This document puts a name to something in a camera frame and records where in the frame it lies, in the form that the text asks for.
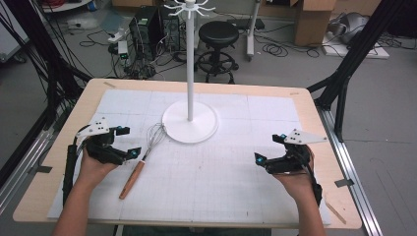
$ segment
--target wire whisk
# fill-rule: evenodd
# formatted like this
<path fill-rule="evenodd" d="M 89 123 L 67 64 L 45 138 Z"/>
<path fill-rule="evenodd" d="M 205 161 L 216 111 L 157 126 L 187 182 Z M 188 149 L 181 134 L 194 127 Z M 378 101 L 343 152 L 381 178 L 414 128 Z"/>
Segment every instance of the wire whisk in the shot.
<path fill-rule="evenodd" d="M 147 135 L 147 145 L 148 149 L 145 152 L 144 158 L 145 160 L 147 156 L 150 154 L 150 151 L 165 138 L 166 130 L 165 126 L 162 123 L 156 123 L 153 126 L 148 128 L 148 135 Z"/>

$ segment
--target concrete floor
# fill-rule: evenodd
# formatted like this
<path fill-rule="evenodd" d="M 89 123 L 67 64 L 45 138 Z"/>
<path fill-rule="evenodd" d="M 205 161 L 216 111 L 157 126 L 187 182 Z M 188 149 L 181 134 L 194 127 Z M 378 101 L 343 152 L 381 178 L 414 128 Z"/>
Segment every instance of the concrete floor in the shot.
<path fill-rule="evenodd" d="M 126 19 L 130 13 L 120 13 Z M 277 29 L 288 23 L 264 20 L 266 30 Z M 86 35 L 100 29 L 85 30 L 74 35 L 66 34 L 69 47 L 95 77 L 111 71 L 110 55 L 106 46 L 81 47 Z M 266 33 L 280 41 L 292 40 L 293 27 Z M 108 35 L 97 34 L 94 39 L 105 42 Z M 406 41 L 413 46 L 414 40 Z M 339 57 L 320 55 L 310 57 L 306 53 L 288 49 L 286 57 L 274 57 L 263 52 L 263 44 L 256 42 L 255 57 L 248 62 L 245 34 L 235 49 L 226 49 L 239 63 L 234 72 L 238 85 L 306 88 L 330 76 L 342 61 Z M 205 50 L 200 45 L 198 54 Z M 385 48 L 389 59 L 365 59 L 354 74 L 346 101 L 343 137 L 356 167 L 361 183 L 385 235 L 414 235 L 417 231 L 416 171 L 417 163 L 417 50 Z M 162 57 L 160 63 L 169 56 Z M 180 65 L 170 62 L 156 67 L 164 69 Z M 151 80 L 184 82 L 185 65 L 155 75 Z M 205 75 L 195 76 L 202 83 Z M 212 83 L 226 84 L 227 76 L 218 76 Z M 0 122 L 3 138 L 0 141 L 0 167 L 13 153 L 26 132 L 46 106 L 45 94 L 30 62 L 18 64 L 9 61 L 0 64 Z M 0 235 L 49 234 L 52 224 L 27 224 L 15 222 L 13 211 L 30 183 L 27 178 L 17 194 L 0 215 Z M 90 235 L 112 235 L 110 225 L 89 226 Z M 295 230 L 273 230 L 272 235 L 296 235 Z M 328 230 L 328 235 L 366 235 L 357 230 Z"/>

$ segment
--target human hand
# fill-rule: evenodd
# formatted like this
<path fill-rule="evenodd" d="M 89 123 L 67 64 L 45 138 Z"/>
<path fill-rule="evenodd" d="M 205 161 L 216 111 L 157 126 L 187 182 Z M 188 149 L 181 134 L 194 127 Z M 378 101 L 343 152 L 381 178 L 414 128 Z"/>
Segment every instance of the human hand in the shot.
<path fill-rule="evenodd" d="M 309 147 L 310 153 L 310 168 L 314 170 L 314 155 Z M 274 174 L 273 177 L 282 183 L 288 194 L 295 200 L 295 202 L 304 201 L 306 198 L 314 196 L 312 181 L 310 175 L 306 170 L 294 171 L 288 174 Z"/>
<path fill-rule="evenodd" d="M 82 184 L 83 186 L 94 189 L 104 177 L 117 165 L 112 163 L 101 163 L 98 160 L 89 156 L 87 149 L 83 149 L 83 159 L 81 161 L 80 175 L 76 184 Z"/>

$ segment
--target computer tower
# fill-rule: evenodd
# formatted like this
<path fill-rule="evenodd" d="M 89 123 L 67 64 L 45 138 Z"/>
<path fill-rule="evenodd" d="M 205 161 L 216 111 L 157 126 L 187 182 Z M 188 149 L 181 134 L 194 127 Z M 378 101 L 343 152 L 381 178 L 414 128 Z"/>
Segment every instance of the computer tower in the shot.
<path fill-rule="evenodd" d="M 161 7 L 159 9 L 160 18 L 163 25 L 163 40 L 166 50 L 179 51 L 180 50 L 180 20 L 178 16 L 169 16 L 174 14 L 175 9 L 168 9 Z"/>
<path fill-rule="evenodd" d="M 154 60 L 156 46 L 162 40 L 159 14 L 156 6 L 141 6 L 129 23 L 137 58 Z"/>

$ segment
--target wooden table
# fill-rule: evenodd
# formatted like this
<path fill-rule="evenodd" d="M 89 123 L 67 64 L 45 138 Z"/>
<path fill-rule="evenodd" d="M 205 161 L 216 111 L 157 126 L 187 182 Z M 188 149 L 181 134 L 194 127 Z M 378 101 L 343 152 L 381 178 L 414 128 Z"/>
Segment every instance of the wooden table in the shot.
<path fill-rule="evenodd" d="M 57 137 L 43 165 L 52 166 L 50 173 L 37 173 L 24 197 L 19 203 L 13 217 L 21 222 L 53 222 L 47 218 L 56 191 L 65 172 L 67 146 L 71 144 L 80 127 L 87 124 L 99 105 L 107 89 L 137 89 L 178 92 L 187 90 L 185 83 L 148 82 L 94 79 L 89 82 L 73 112 Z M 303 130 L 326 136 L 325 128 L 319 117 L 310 93 L 304 88 L 278 88 L 234 86 L 215 84 L 195 84 L 195 93 L 247 94 L 257 96 L 277 96 L 292 98 L 296 106 Z M 352 229 L 362 226 L 356 206 L 347 187 L 338 188 L 335 181 L 343 179 L 340 167 L 329 142 L 311 146 L 316 156 L 315 170 L 321 177 L 324 197 L 330 213 L 331 225 L 327 228 Z M 124 224 L 123 221 L 100 220 L 99 223 Z"/>

